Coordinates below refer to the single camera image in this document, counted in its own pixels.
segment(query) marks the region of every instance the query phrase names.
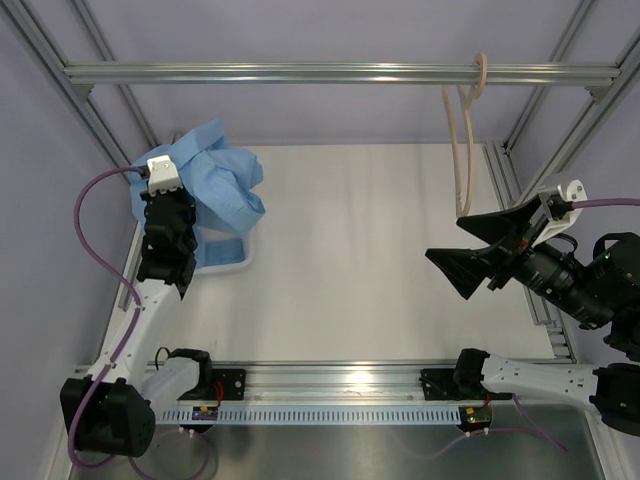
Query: wire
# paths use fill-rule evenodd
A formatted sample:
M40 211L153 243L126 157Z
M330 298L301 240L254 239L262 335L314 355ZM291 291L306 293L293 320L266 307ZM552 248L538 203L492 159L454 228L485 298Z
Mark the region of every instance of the wire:
M178 429L178 430L170 430L169 432L165 432L160 438L165 438L168 437L170 435L175 435L176 433L183 433L185 432L184 429ZM206 470L207 466L209 465L209 461L211 458L211 451L213 450L213 445L211 445L211 443L209 442L209 440L207 440L207 438L194 431L194 430L189 430L189 436L193 437L195 436L198 440L200 440L205 446L206 446L206 450L205 450L205 455L204 455L204 460L202 462L202 465L200 466L200 468L198 469L198 471L196 473L194 473L193 475L191 475L190 477L186 478L185 480L196 480L197 478L200 478L200 476L204 473L204 471ZM131 465L131 468L133 469L134 472L136 472L138 474L138 476L140 478L143 478L144 480L157 480L155 477L152 477L151 475L145 473L139 466L138 464L135 462L135 460L132 457L129 457L129 465Z
M568 454L569 453L569 449L567 447L565 447L564 445L562 445L560 442L558 442L557 440L555 440L551 435L549 435L547 433L546 430L544 430L540 425L538 425L535 420L531 417L531 415L529 414L529 412L527 412L524 407L522 406L522 404L520 403L520 400L518 400L518 396L514 395L513 396L513 403L516 405L516 409L518 409L518 412L520 412L520 414L525 417L527 420L529 420L529 423L531 425L533 425L533 427L540 432L540 434L550 443L552 444L556 449L558 449L560 452L564 453L564 454Z
M218 405L216 405L216 410L220 408L220 404L222 403L222 399L224 398L224 387L222 386L222 382L218 382L215 384L216 396L218 397Z
M604 198L601 200L578 200L571 204L574 208L593 207L640 207L640 198Z
M160 365L158 365L158 356L163 350L167 352L167 357L171 356L171 350L169 350L167 347L160 347L158 350L156 350L156 356L153 357L153 364L156 366L156 370L160 370Z
M86 252L91 256L91 258L93 258L96 262L98 262L105 270L107 270L111 275L116 277L118 281L122 283L122 285L124 285L124 287L129 291L129 293L133 297L133 300L135 301L135 304L136 304L129 327L127 328L122 339L120 340L120 342L114 349L113 353L109 357L110 363L105 364L103 369L93 380L93 383L89 387L89 390L87 390L87 393L84 395L84 397L80 401L80 404L76 409L73 419L71 420L71 425L69 426L69 434L68 434L68 440L67 440L67 452L69 453L69 458L71 459L71 462L76 467L86 469L86 470L98 469L106 465L108 462L110 462L114 458L113 455L110 455L104 460L101 460L100 462L95 464L85 463L82 460L80 460L80 458L78 458L78 455L75 451L74 442L75 442L76 434L78 432L78 425L80 423L80 419L82 418L82 414L87 408L87 405L91 401L91 398L93 397L98 386L100 385L102 380L107 376L107 373L109 372L109 370L115 367L115 361L118 359L118 356L124 349L127 341L129 340L129 338L131 337L131 334L133 333L133 330L136 324L138 323L138 318L140 317L140 309L142 307L142 300L140 299L138 292L136 292L136 289L134 288L133 284L129 282L129 280L127 280L124 276L122 276L120 272L118 272L114 267L112 267L109 263L107 263L106 260L100 257L100 255L98 255L93 248L91 248L80 226L80 209L82 207L82 202L87 196L87 193L89 193L89 190L91 190L97 183L113 175L118 175L118 174L127 173L127 172L134 172L134 173L140 174L141 169L136 167L123 167L123 168L116 168L114 170L110 170L108 172L98 175L96 178L94 178L89 183L87 183L87 185L85 185L84 188L80 191L80 194L76 199L76 203L73 209L73 226L75 228L76 235L78 236L78 240L80 240L80 244L82 245L82 248L86 250Z
M396 444L398 445L398 447L400 447L400 450L402 450L405 455L407 455L410 458L413 458L414 460L420 460L420 461L433 461L433 460L437 460L438 458L442 457L445 453L447 453L449 450L451 450L453 447L455 447L458 443L462 442L463 440L466 440L468 438L475 438L475 437L484 437L487 435L491 435L494 433L524 433L527 435L532 435L534 437L538 437L538 438L542 438L544 439L544 436L538 432L537 430L534 430L532 428L526 428L526 427L497 427L497 428L487 428L483 431L477 432L477 433L469 433L469 435L462 435L459 437L454 438L453 440L451 440L449 443L447 443L444 447L442 447L440 450L431 453L431 454L426 454L426 455L422 455L419 453L415 453L412 450L410 450L409 448L407 448L403 443L402 440L398 437L398 435L396 434L396 432L393 431L393 429L389 429L388 430L389 433L391 434L391 436L393 437L393 439L395 440Z
M491 400L493 400L493 397L491 396L491 392L487 392L487 398L482 404L482 408L487 407L489 409L489 413L491 414L491 420L493 421L493 408L491 408L491 405L489 405L491 403Z
M458 85L458 96L462 105L462 117L464 119L464 127L467 133L467 192L464 204L462 203L462 180L460 174L460 153L458 150L458 133L456 131L456 120L449 99L449 87L442 86L442 102L444 110L447 114L447 125L449 126L449 135L451 137L451 150L453 152L453 175L455 180L456 195L456 216L465 217L471 210L471 202L473 200L473 190L475 183L475 143L473 140L473 129L471 125L471 104L477 100L484 91L487 82L487 54L478 52L475 56L476 63L480 66L480 79L477 85L469 88L465 94L461 85Z

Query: vertical post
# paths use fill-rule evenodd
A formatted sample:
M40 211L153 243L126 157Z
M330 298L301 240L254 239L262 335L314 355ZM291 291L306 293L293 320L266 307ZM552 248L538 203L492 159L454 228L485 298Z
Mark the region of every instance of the vertical post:
M600 127L613 114L624 97L631 91L640 78L640 28L622 50L616 64L620 75L601 98L591 99L582 109L569 134L560 143L549 161L538 170L518 199L523 203L535 195L538 186L549 175L561 172L571 166L584 147L595 137Z
M80 25L91 40L96 53L104 61L115 61L115 57L102 32L102 28L100 28L100 24L93 15L87 2L85 0L69 0L69 3L76 13ZM159 145L158 138L153 132L144 113L142 113L140 104L133 95L131 88L128 85L116 85L115 87L133 117L140 134L147 141L149 148L157 147Z
M549 57L550 62L561 62L567 57L571 48L575 45L587 18L589 18L589 15L593 12L596 3L597 0L580 0L578 6L569 19L567 26L562 32L558 43L554 47L553 52L551 52L551 56ZM534 87L531 95L529 95L529 98L527 99L527 103L525 103L522 112L520 112L520 115L518 116L518 120L516 121L513 130L511 130L511 133L507 137L505 144L507 152L511 152L513 150L513 147L529 127L531 120L540 109L547 93L548 89L545 89L544 87Z
M75 116L111 163L116 167L128 166L129 161L124 150L106 120L94 105L84 101L64 73L66 59L27 0L0 0L0 15L33 56L51 84L62 94Z

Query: metal bracket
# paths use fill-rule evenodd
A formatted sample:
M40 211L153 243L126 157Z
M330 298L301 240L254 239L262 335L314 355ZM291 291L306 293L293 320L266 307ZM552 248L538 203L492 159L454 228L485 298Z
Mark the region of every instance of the metal bracket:
M211 388L202 390L196 394L187 393L179 400L217 401L215 385L222 385L222 400L225 402L241 402L244 400L247 371L244 368L213 368L211 375Z
M73 89L76 91L80 100L86 102L89 100L89 95L91 95L91 91L93 90L95 85L93 83L82 83L79 85L73 85Z
M453 381L454 368L425 368L420 370L420 384L424 399L429 401L486 400L486 395L463 394ZM509 400L510 393L492 393L494 400Z
M593 103L598 105L605 97L611 87L584 87L584 89L589 92L589 95L593 99Z

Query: black motor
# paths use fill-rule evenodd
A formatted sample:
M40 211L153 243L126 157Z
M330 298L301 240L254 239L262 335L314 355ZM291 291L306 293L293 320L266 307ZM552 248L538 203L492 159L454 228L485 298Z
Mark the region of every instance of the black motor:
M593 261L584 266L574 257L577 242L568 235L571 252L541 243L532 247L547 225L531 223L540 199L503 212L459 218L457 225L489 243L479 250L431 248L435 263L465 299L485 278L488 288L502 288L515 278L536 294L571 315L584 329L613 322L605 341L640 361L640 237L634 233L604 235L594 247ZM605 242L615 241L605 248Z

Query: aluminum frame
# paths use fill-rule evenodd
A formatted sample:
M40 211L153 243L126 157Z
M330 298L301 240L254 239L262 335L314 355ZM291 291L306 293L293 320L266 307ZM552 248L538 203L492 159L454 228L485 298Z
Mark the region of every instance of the aluminum frame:
M640 79L640 27L616 59L620 68L618 76L609 90L602 96L593 95L578 114L553 156L545 163L523 189L518 204L535 195L544 179L554 173L568 169L578 155L598 133L602 125L613 114L618 105Z
M72 63L73 84L475 84L475 64L404 63ZM490 64L488 85L608 87L620 75L606 63Z
M85 0L69 0L69 4L77 16L78 23L91 40L96 54L104 61L114 61L115 57L111 47L102 32L102 28L100 28L100 24L93 15L89 4ZM140 135L146 140L149 149L160 145L158 137L154 133L149 120L147 120L147 117L142 112L142 108L140 108L140 104L133 95L131 88L127 85L117 85L116 90L129 110Z
M90 98L83 98L64 73L68 62L33 8L25 0L0 0L0 15L110 162L116 167L129 166L124 149L98 107Z

